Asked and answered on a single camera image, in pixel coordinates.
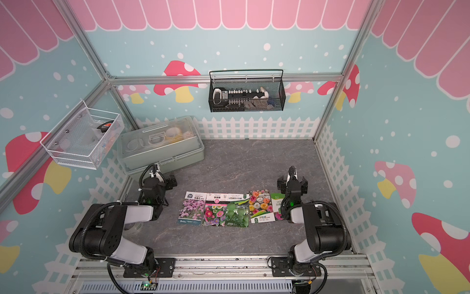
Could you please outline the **black red object in basket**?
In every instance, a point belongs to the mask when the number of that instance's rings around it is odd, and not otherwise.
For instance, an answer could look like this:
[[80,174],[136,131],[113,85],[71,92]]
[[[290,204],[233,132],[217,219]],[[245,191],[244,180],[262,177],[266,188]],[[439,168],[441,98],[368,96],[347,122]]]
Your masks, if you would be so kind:
[[111,121],[107,121],[107,122],[104,122],[103,124],[99,125],[97,127],[97,129],[101,132],[101,133],[105,133],[109,130],[109,128],[111,127],[111,125],[114,123],[113,120]]

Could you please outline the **multicolour ranunculus seed packet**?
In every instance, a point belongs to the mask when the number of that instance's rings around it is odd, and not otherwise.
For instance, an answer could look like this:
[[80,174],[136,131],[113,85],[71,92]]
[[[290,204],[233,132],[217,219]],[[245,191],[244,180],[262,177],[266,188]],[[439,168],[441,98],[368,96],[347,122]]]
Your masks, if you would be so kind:
[[249,214],[252,224],[274,222],[274,207],[269,190],[250,191]]

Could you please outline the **clear tape roll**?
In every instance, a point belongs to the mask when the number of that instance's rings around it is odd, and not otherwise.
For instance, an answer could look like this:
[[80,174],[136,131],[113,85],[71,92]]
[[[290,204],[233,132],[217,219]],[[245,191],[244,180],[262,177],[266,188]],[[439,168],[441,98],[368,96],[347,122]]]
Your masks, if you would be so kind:
[[125,236],[131,236],[137,234],[140,229],[142,228],[143,223],[142,222],[135,222],[132,224],[126,224],[124,226],[123,230],[123,235]]

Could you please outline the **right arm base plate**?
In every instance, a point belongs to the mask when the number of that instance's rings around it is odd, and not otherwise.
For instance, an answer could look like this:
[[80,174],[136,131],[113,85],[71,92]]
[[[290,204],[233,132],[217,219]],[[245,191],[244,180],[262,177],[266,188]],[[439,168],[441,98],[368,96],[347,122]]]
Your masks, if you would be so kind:
[[298,263],[289,257],[268,257],[267,265],[274,277],[311,277],[322,276],[319,266],[311,263]]

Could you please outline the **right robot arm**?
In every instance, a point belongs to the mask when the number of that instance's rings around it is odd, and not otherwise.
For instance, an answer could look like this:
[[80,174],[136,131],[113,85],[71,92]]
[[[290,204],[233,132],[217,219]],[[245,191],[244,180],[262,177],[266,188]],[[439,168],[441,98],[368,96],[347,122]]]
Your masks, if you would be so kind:
[[278,211],[281,218],[293,224],[302,224],[305,240],[291,247],[287,267],[295,276],[315,269],[315,262],[340,255],[352,245],[346,222],[335,203],[311,201],[304,203],[308,181],[295,174],[281,176],[277,188],[284,195]]

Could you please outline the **green pink flower seed packet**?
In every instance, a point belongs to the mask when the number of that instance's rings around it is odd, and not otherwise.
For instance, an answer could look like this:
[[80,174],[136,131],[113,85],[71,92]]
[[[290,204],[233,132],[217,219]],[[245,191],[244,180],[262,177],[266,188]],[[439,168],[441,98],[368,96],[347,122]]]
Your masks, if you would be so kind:
[[272,208],[273,208],[275,220],[282,221],[283,217],[281,214],[281,206],[285,198],[285,195],[281,193],[273,193],[270,196],[271,196],[271,202],[272,202]]

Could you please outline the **green gourd seed packet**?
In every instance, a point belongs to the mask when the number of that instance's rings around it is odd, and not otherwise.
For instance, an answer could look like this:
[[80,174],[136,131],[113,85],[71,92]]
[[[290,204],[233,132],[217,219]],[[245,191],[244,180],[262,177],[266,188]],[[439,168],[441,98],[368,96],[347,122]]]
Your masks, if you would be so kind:
[[247,194],[229,194],[225,225],[246,228],[250,223],[249,198]]

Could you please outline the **purple flower seed packet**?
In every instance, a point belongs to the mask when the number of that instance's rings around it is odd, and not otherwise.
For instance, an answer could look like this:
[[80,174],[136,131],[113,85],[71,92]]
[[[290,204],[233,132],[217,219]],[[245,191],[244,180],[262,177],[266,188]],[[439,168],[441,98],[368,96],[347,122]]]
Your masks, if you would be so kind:
[[187,191],[177,219],[178,224],[201,225],[207,193]]

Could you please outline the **translucent green storage box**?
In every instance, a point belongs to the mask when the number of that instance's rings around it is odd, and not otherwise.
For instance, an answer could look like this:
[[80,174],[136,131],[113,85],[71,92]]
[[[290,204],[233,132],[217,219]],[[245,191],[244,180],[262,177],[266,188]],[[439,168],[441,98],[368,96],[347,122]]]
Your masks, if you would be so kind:
[[170,173],[204,159],[203,141],[189,116],[122,134],[116,144],[119,163],[135,180],[150,164]]

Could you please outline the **black white tool in basket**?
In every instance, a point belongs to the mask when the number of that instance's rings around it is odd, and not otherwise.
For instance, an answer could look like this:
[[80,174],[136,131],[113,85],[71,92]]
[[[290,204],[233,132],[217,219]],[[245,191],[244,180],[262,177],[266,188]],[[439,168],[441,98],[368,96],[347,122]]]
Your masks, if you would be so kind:
[[264,88],[251,89],[215,88],[209,101],[215,107],[244,107],[245,109],[260,108],[268,105],[269,93]]

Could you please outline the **small green circuit board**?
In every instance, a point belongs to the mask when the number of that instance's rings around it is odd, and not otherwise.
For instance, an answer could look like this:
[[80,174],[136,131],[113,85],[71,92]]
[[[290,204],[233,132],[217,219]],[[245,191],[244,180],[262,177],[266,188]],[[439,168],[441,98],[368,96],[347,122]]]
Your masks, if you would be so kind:
[[145,282],[143,281],[140,285],[140,291],[156,291],[157,290],[158,283],[156,282]]

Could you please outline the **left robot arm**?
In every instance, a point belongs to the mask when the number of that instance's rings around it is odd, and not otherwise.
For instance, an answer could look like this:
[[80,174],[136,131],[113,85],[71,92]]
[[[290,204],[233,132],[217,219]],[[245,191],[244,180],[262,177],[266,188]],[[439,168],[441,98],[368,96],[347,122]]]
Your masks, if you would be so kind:
[[69,249],[89,260],[106,261],[124,269],[125,278],[171,278],[175,258],[155,258],[152,248],[138,245],[123,236],[126,225],[159,219],[167,190],[177,186],[173,175],[150,176],[140,180],[141,196],[136,202],[95,203],[69,240]]

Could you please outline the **pink mixed flower seed packet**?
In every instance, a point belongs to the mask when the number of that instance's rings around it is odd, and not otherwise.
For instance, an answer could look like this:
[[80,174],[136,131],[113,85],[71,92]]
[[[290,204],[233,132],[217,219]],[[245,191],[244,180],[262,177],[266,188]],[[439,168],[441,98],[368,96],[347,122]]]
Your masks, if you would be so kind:
[[209,193],[204,206],[203,226],[224,227],[226,219],[227,194]]

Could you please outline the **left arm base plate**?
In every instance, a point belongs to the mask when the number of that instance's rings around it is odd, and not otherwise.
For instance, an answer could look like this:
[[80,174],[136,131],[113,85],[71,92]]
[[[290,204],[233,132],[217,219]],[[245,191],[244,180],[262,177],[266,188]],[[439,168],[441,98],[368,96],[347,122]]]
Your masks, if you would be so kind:
[[172,278],[175,270],[175,258],[151,258],[141,265],[127,265],[125,278]]

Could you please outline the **aluminium front rail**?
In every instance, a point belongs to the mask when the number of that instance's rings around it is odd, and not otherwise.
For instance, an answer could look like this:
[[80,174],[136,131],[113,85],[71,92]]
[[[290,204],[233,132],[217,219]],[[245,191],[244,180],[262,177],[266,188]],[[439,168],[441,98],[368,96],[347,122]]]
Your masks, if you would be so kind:
[[[274,277],[267,265],[268,257],[281,255],[238,255],[204,256],[179,255],[161,256],[175,258],[172,278],[152,278],[153,281],[190,281],[190,280],[255,280],[255,279],[313,279],[311,277]],[[320,262],[327,269],[329,279],[374,279],[370,262],[363,254],[340,254]],[[318,281],[324,276],[315,277]]]

